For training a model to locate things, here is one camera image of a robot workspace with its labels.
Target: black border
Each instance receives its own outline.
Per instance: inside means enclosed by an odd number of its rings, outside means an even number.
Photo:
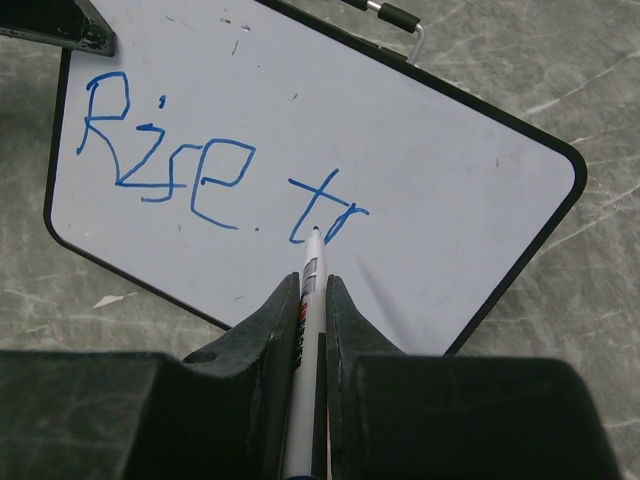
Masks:
[[[520,272],[524,269],[525,265],[529,263],[529,261],[533,258],[535,252],[542,246],[542,244],[549,238],[553,230],[558,226],[560,221],[564,218],[564,216],[569,212],[571,207],[576,203],[580,195],[585,189],[587,184],[587,165],[584,161],[584,158],[580,155],[580,153],[573,148],[571,145],[563,142],[548,133],[539,130],[538,128],[530,125],[500,109],[489,105],[483,100],[480,100],[473,95],[464,92],[453,85],[446,83],[445,81],[434,77],[433,75],[425,72],[424,70],[420,70],[413,65],[408,64],[398,58],[384,53],[384,51],[375,48],[371,45],[368,45],[356,37],[349,35],[348,33],[330,25],[316,17],[308,15],[303,11],[280,2],[279,0],[254,0],[258,3],[261,3],[272,10],[275,10],[282,15],[291,18],[292,20],[301,23],[319,33],[326,35],[333,40],[336,40],[343,45],[352,48],[374,60],[377,60],[380,63],[406,75],[413,80],[420,82],[421,84],[432,88],[433,90],[446,95],[447,97],[466,105],[467,107],[501,123],[502,125],[519,132],[526,137],[531,138],[532,140],[558,152],[559,154],[566,157],[572,164],[573,169],[575,171],[575,181],[573,187],[567,197],[562,201],[560,206],[551,216],[549,221],[542,227],[540,232],[533,239],[531,244],[525,249],[523,254],[518,258],[516,263],[511,267],[511,269],[507,272],[502,281],[498,284],[498,286],[493,290],[491,295],[485,300],[480,309],[476,312],[476,314],[471,318],[467,326],[460,332],[460,335],[456,338],[456,340],[451,344],[449,349],[446,351],[446,354],[456,353],[460,347],[464,344],[464,342],[469,338],[471,333],[478,327],[480,322],[487,316],[489,311],[493,308],[493,306],[497,303],[500,297],[504,294],[507,288],[513,283],[516,277],[520,274]],[[62,58],[60,61],[60,76],[58,83],[58,95],[56,99],[56,111],[55,111],[55,119],[53,124],[53,137],[51,141],[51,155],[49,162],[49,173],[47,178],[47,191],[45,198],[45,207],[44,207],[44,221],[47,227],[47,230],[51,234],[51,236],[65,248],[91,260],[94,263],[120,275],[121,277],[126,278],[130,282],[135,283],[136,285],[149,290],[156,295],[164,298],[165,300],[174,303],[175,305],[187,310],[194,315],[197,315],[204,320],[217,325],[225,330],[229,330],[231,327],[225,325],[221,321],[212,318],[203,312],[196,310],[189,305],[186,305],[179,301],[176,298],[173,298],[166,293],[160,291],[159,289],[146,284],[138,280],[137,278],[129,275],[128,273],[119,270],[112,265],[104,262],[103,260],[94,257],[93,255],[71,245],[70,243],[63,240],[58,233],[54,230],[53,225],[51,223],[51,209],[53,204],[53,192],[55,187],[56,180],[56,171],[58,164],[58,150],[60,146],[60,136],[62,133],[62,119],[64,115],[64,104],[67,93],[67,80],[69,76],[69,65],[71,60],[71,52],[69,50],[64,49],[62,51]]]

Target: marble floor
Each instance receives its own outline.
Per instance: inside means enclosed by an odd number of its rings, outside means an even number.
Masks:
[[[411,36],[338,0],[293,3],[410,51]],[[421,68],[570,142],[589,165],[578,204],[461,353],[568,361],[624,476],[640,479],[640,1],[395,3],[427,25]],[[183,356],[222,332],[44,227],[59,59],[57,48],[0,39],[0,348]]]

